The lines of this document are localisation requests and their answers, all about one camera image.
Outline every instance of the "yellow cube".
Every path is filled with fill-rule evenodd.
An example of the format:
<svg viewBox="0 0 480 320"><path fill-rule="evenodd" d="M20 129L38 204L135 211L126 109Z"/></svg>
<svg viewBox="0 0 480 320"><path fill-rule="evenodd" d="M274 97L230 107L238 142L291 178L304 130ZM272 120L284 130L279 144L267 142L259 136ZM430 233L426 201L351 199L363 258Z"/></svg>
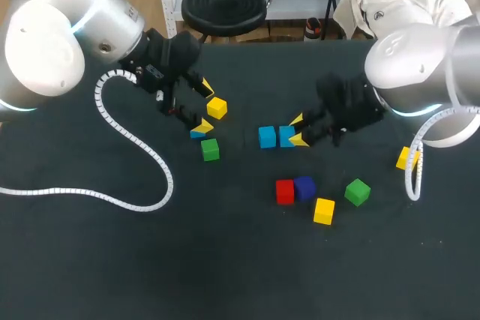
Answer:
<svg viewBox="0 0 480 320"><path fill-rule="evenodd" d="M408 153L410 151L410 148L404 146L403 150L398 158L397 161L397 167L399 169L405 170L407 167L407 160L408 160ZM420 151L417 151L415 154L415 158L413 159L413 168L415 168L415 165L417 165L417 161L419 160L420 157Z"/></svg>
<svg viewBox="0 0 480 320"><path fill-rule="evenodd" d="M331 225L334 208L335 202L333 202L332 200L318 198L316 200L313 221L319 224Z"/></svg>
<svg viewBox="0 0 480 320"><path fill-rule="evenodd" d="M215 119L222 119L227 113L227 102L219 97L214 97L207 104L207 113Z"/></svg>

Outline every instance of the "cube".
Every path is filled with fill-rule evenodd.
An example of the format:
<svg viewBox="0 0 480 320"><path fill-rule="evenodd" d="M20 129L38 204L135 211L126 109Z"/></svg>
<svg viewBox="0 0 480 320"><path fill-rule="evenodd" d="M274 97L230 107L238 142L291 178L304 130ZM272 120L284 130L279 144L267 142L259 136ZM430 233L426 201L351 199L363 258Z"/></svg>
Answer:
<svg viewBox="0 0 480 320"><path fill-rule="evenodd" d="M290 141L290 138L295 135L294 127L280 127L280 147L293 148L294 144Z"/></svg>
<svg viewBox="0 0 480 320"><path fill-rule="evenodd" d="M220 159L220 149L216 139L203 140L201 145L204 161Z"/></svg>
<svg viewBox="0 0 480 320"><path fill-rule="evenodd" d="M295 199L293 180L277 181L277 204L292 205Z"/></svg>
<svg viewBox="0 0 480 320"><path fill-rule="evenodd" d="M259 127L258 139L261 149L274 148L277 146L277 134L274 127Z"/></svg>
<svg viewBox="0 0 480 320"><path fill-rule="evenodd" d="M293 179L293 183L295 185L296 198L300 202L306 202L315 197L317 187L310 176L301 176Z"/></svg>
<svg viewBox="0 0 480 320"><path fill-rule="evenodd" d="M207 104L207 113L215 119L222 119L227 113L227 102L219 97L214 97Z"/></svg>
<svg viewBox="0 0 480 320"><path fill-rule="evenodd" d="M366 185L360 179L354 180L345 189L345 197L354 204L354 206L360 206L370 196L370 187Z"/></svg>
<svg viewBox="0 0 480 320"><path fill-rule="evenodd" d="M206 137L207 137L207 135L205 133L190 130L190 138L192 138L192 139L200 139L200 138L206 138Z"/></svg>
<svg viewBox="0 0 480 320"><path fill-rule="evenodd" d="M405 168L407 167L409 152L410 152L410 148L404 146L397 161L397 167L399 169L405 170ZM415 168L415 165L417 165L417 161L419 160L419 157L420 157L420 151L417 151L415 153L415 157L413 158L413 168Z"/></svg>
<svg viewBox="0 0 480 320"><path fill-rule="evenodd" d="M334 209L335 202L333 202L332 200L318 198L316 200L313 221L319 224L331 225Z"/></svg>

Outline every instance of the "white cable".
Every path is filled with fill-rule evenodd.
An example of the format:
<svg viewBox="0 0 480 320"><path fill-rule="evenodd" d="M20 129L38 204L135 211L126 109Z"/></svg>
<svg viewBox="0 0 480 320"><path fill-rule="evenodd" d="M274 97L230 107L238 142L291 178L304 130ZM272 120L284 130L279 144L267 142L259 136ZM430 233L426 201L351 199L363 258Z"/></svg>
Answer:
<svg viewBox="0 0 480 320"><path fill-rule="evenodd" d="M120 206L122 208L132 210L132 211L138 211L138 212L148 212L148 211L154 211L154 210L160 209L170 200L170 197L173 194L173 177L167 164L152 148L150 148L142 140L138 139L135 135L133 135L132 133L127 131L125 128L123 128L123 126L121 126L116 121L114 121L104 107L104 102L102 101L102 96L101 96L102 89L104 88L105 82L108 79L113 78L114 76L123 76L126 80L129 80L134 84L137 83L136 81L137 78L135 77L135 75L133 75L128 71L111 70L108 73L104 74L97 81L97 87L95 89L95 103L97 105L98 111L103 116L105 121L113 127L113 129L117 130L121 135L125 136L131 142L135 143L137 146L143 149L162 168L163 172L165 173L166 183L167 183L167 189L163 199L160 200L157 204L153 204L149 206L138 206L138 205L128 204L126 202L115 199L111 196L108 196L93 190L72 189L72 188L63 188L63 187L54 187L54 188L42 189L42 190L12 190L12 189L6 189L4 187L0 187L0 193L13 195L13 196L42 196L42 195L48 195L48 194L79 194L79 195L92 196L94 198L102 199L107 202L111 202L114 205Z"/></svg>
<svg viewBox="0 0 480 320"><path fill-rule="evenodd" d="M425 124L423 124L418 130L417 134L413 138L412 144L410 146L410 151L408 153L408 159L406 161L405 168L405 188L408 196L416 202L420 199L420 192L422 189L422 171L423 171L423 137L429 131L429 129L434 126L437 122L444 118L448 118L453 114L480 114L480 107L478 106L461 106L454 107L450 109L443 110L433 115L428 119ZM415 153L419 151L420 157L417 162L417 178L415 182L415 191L413 190L412 184L412 171L413 171L413 161L415 159Z"/></svg>

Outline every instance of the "yellow block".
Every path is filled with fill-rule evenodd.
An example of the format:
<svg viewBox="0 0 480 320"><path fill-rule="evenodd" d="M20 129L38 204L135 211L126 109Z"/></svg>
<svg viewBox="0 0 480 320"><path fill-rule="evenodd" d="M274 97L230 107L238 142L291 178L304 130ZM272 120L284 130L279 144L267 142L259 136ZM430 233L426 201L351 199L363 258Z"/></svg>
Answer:
<svg viewBox="0 0 480 320"><path fill-rule="evenodd" d="M294 144L294 146L309 146L304 140L302 139L302 133L298 133L291 138L289 138L289 141Z"/></svg>
<svg viewBox="0 0 480 320"><path fill-rule="evenodd" d="M318 198L315 205L313 221L319 224L331 225L335 202L332 200Z"/></svg>
<svg viewBox="0 0 480 320"><path fill-rule="evenodd" d="M219 97L214 97L207 104L207 113L215 119L222 119L227 113L227 102Z"/></svg>
<svg viewBox="0 0 480 320"><path fill-rule="evenodd" d="M402 152L397 161L397 167L399 169L405 170L405 168L407 167L409 151L410 151L410 148L406 146L403 147ZM420 151L417 151L415 154L415 158L413 159L413 168L415 168L415 165L417 165L417 161L419 160L419 157L420 157Z"/></svg>
<svg viewBox="0 0 480 320"><path fill-rule="evenodd" d="M209 82L207 82L207 79L203 78L203 81L202 81L202 84L204 86L206 86L210 91L211 91L211 94L207 97L211 97L213 94L215 94L215 92L213 91L212 87L210 86Z"/></svg>
<svg viewBox="0 0 480 320"><path fill-rule="evenodd" d="M207 132L209 132L210 130L213 129L213 126L207 122L207 120L205 120L204 118L202 118L202 123L201 125L199 125L198 127L196 127L195 129L192 129L192 131L196 131L198 133L204 133L206 134Z"/></svg>
<svg viewBox="0 0 480 320"><path fill-rule="evenodd" d="M302 121L302 120L303 120L303 113L301 113L299 116L297 116L297 117L295 118L295 120L290 123L290 126L292 126L292 125L294 125L294 124L297 124L298 122L300 122L300 121Z"/></svg>

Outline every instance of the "dark blue cube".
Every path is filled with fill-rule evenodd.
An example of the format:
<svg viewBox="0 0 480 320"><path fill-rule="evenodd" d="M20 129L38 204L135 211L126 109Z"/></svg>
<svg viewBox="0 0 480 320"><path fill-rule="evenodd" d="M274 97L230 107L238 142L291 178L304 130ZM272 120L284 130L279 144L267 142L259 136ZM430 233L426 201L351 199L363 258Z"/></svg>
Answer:
<svg viewBox="0 0 480 320"><path fill-rule="evenodd" d="M293 183L295 185L296 198L300 202L307 202L315 197L317 187L310 176L301 176L294 179Z"/></svg>

